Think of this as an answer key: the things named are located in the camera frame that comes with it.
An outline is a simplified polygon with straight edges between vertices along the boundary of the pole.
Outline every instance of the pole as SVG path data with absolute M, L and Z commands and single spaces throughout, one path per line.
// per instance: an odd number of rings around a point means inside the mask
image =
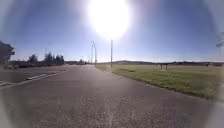
M 92 43 L 92 48 L 94 47 L 95 49 L 95 66 L 96 66 L 96 63 L 97 63 L 97 51 L 96 51 L 96 45 L 94 43 L 94 41 L 91 41 Z
M 91 47 L 91 64 L 93 64 L 93 44 L 92 44 L 92 47 Z
M 112 67 L 112 62 L 113 62 L 113 40 L 111 40 L 111 62 L 110 62 L 110 67 Z

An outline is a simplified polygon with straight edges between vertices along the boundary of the parking lot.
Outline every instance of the parking lot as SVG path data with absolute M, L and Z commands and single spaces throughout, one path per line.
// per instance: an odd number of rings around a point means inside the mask
M 35 68 L 21 68 L 21 69 L 3 69 L 0 68 L 0 82 L 1 83 L 19 83 L 27 80 L 30 77 L 39 75 L 50 75 L 61 71 L 66 71 L 76 67 L 75 65 L 52 66 L 52 67 L 35 67 Z

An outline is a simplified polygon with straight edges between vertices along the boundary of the road marking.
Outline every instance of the road marking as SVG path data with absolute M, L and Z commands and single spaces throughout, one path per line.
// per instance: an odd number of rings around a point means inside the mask
M 4 85 L 6 85 L 7 83 L 0 83 L 0 86 L 4 86 Z
M 37 79 L 39 77 L 43 77 L 43 76 L 46 76 L 46 75 L 47 74 L 41 74 L 41 75 L 38 75 L 38 76 L 28 77 L 27 80 Z
M 15 83 L 7 82 L 7 81 L 0 81 L 0 83 L 15 84 Z

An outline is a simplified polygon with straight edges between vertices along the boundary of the grass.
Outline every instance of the grass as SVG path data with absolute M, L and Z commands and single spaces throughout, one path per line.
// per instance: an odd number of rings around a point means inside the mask
M 168 70 L 160 70 L 157 65 L 113 65 L 111 68 L 107 64 L 98 64 L 96 67 L 154 86 L 205 99 L 214 98 L 221 83 L 222 67 L 168 65 Z

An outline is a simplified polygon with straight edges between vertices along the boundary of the tree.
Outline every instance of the tree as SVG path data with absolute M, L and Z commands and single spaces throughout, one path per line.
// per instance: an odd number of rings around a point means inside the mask
M 63 65 L 65 63 L 64 57 L 60 55 L 60 65 Z
M 48 66 L 52 65 L 53 64 L 53 55 L 49 52 L 45 55 L 45 58 L 44 58 L 44 62 L 45 64 L 47 64 Z
M 62 55 L 57 55 L 55 60 L 56 60 L 56 65 L 63 65 L 65 63 L 64 57 Z
M 28 62 L 37 63 L 38 62 L 37 55 L 36 54 L 31 55 L 28 59 Z
M 0 41 L 0 64 L 6 63 L 15 54 L 14 48 L 10 44 Z

